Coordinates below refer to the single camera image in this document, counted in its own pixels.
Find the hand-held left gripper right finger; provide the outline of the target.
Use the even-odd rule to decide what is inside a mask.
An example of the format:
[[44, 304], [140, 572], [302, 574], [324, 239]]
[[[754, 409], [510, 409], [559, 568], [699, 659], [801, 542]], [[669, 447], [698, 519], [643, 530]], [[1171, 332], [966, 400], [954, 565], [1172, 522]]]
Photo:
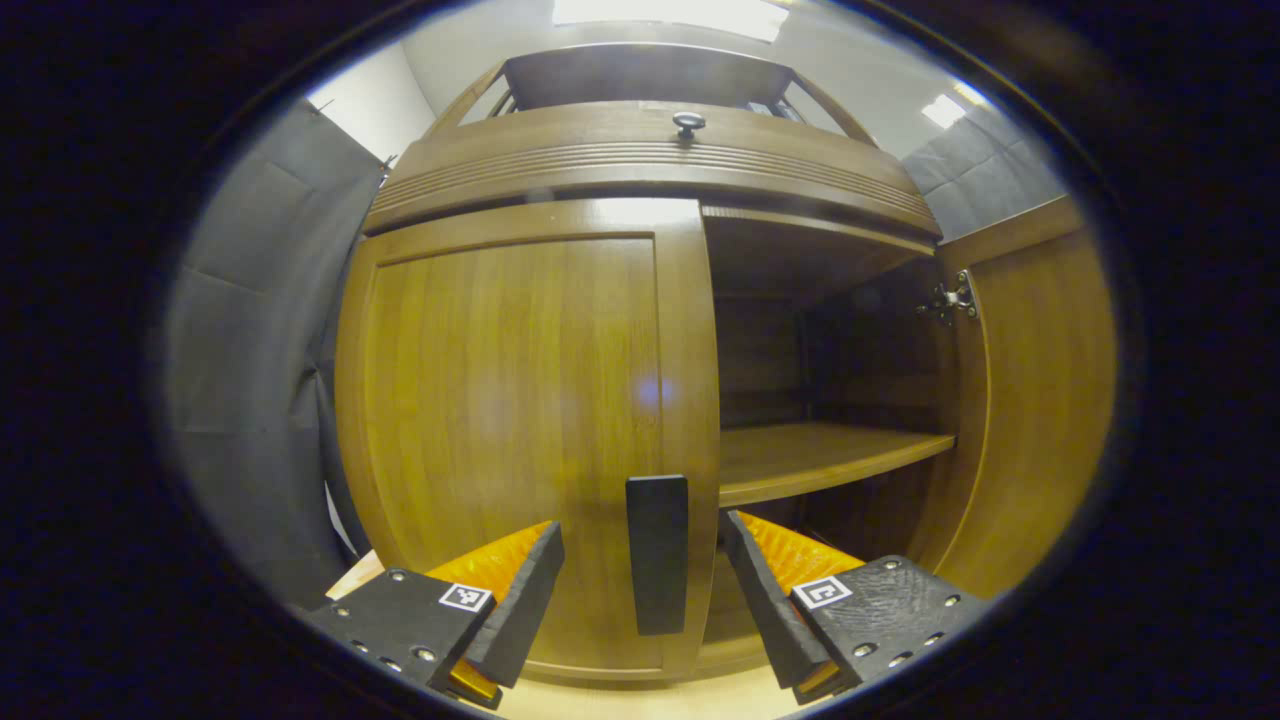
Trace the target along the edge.
[[909, 559], [863, 561], [739, 510], [724, 551], [780, 687], [799, 705], [855, 691], [937, 655], [986, 601]]

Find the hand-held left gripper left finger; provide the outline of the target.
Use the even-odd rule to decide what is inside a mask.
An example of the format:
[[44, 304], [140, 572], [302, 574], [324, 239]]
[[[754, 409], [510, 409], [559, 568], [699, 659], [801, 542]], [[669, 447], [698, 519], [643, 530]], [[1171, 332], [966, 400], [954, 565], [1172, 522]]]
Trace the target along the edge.
[[385, 568], [305, 621], [416, 691], [495, 710], [520, 679], [563, 564], [561, 524], [543, 521], [426, 574]]

